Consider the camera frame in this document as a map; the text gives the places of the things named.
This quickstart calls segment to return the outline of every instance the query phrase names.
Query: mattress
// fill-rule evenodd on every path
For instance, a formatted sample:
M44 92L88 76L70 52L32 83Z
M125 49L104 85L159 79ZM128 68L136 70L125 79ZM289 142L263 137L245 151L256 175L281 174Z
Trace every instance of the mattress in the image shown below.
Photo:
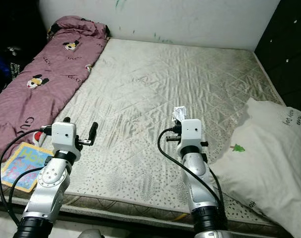
M90 76L56 121L70 117L80 138L93 121L95 144L74 163L63 211L192 229L182 171L157 149L159 133L173 125L176 106L203 124L208 163L230 138L249 99L283 104L254 54L110 39ZM162 143L176 155L176 143ZM51 140L43 147L52 149ZM13 202L30 194L16 191ZM225 196L230 230L277 235L282 228Z

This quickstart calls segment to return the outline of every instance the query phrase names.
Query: white pillow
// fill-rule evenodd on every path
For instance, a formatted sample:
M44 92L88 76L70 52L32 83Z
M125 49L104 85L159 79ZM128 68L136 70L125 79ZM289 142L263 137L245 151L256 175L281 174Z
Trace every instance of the white pillow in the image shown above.
M301 112L250 98L220 158L222 190L301 238Z

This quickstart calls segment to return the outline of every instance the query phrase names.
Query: colorful book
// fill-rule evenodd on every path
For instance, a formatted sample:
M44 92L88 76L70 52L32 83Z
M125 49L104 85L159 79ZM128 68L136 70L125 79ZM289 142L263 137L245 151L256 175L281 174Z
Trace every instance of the colorful book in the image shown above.
M15 153L1 170L1 183L12 186L16 178L25 171L43 167L45 160L53 153L35 145L22 142ZM16 184L16 189L30 192L37 183L40 171L35 171L23 176Z

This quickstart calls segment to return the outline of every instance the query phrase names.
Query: bed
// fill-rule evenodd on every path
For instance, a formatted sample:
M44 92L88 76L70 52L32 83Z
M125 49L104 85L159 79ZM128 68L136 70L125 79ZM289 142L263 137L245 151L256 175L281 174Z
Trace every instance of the bed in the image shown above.
M57 116L80 138L98 122L94 146L73 166L62 211L192 229L181 170L158 151L175 106L202 120L213 163L249 99L283 101L252 52L110 39L88 79ZM46 138L43 147L51 149ZM176 144L163 143L177 157ZM13 203L30 194L16 191ZM284 230L225 195L230 230L279 236Z

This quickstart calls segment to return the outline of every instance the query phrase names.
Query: pink blanket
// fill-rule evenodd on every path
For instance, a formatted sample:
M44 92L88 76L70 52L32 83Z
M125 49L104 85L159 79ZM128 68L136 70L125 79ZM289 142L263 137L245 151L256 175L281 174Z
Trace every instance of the pink blanket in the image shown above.
M0 94L0 154L21 133L53 122L103 51L107 26L64 16L51 27L49 37L44 49ZM21 141L32 143L33 136Z

